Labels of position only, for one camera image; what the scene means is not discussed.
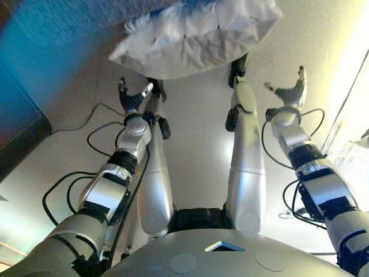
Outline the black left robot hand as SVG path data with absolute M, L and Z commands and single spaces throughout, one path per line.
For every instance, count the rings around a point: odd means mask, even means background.
M 125 113 L 128 114 L 132 111 L 137 112 L 144 99 L 151 93 L 152 89 L 153 83 L 148 83 L 140 93 L 129 95 L 127 93 L 128 87 L 126 86 L 125 78 L 120 78 L 118 81 L 119 100 Z

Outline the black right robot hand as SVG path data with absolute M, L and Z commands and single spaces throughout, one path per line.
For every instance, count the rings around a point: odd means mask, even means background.
M 263 86 L 281 99 L 285 106 L 302 108 L 307 94 L 307 76 L 305 67 L 303 65 L 299 66 L 298 80 L 293 87 L 277 88 L 271 85 L 270 82 L 264 82 Z

